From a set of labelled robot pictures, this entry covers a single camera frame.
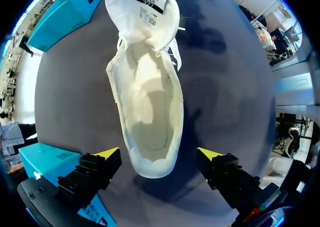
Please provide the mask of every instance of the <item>blue shoebox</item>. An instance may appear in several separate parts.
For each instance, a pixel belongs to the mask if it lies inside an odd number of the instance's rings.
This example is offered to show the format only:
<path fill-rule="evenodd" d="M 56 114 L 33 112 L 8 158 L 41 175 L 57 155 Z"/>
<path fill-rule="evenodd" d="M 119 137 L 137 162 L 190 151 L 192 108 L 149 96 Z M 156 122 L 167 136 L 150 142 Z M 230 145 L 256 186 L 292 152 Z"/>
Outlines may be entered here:
<path fill-rule="evenodd" d="M 63 37 L 90 22 L 99 2 L 56 0 L 35 26 L 28 45 L 46 52 Z"/>
<path fill-rule="evenodd" d="M 53 185 L 58 186 L 57 177 L 66 176 L 79 165 L 80 153 L 67 151 L 44 143 L 36 143 L 19 149 L 24 169 L 29 178 L 38 174 L 45 177 Z M 116 227 L 115 220 L 106 210 L 96 194 L 86 209 L 80 209 L 78 214 L 96 223 L 108 227 Z"/>

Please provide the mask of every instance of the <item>white sneaker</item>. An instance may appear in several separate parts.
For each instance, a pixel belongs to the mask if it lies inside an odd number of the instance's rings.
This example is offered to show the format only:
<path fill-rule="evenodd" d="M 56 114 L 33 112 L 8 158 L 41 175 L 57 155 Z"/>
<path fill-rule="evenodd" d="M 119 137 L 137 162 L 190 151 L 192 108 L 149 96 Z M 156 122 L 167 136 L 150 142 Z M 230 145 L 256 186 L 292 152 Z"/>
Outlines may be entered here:
<path fill-rule="evenodd" d="M 172 52 L 179 54 L 174 46 L 178 4 L 175 0 L 105 0 L 105 5 L 120 37 L 106 72 L 124 142 L 139 175 L 161 178 L 175 166 L 183 130 L 182 90 L 165 50 L 171 44 Z"/>

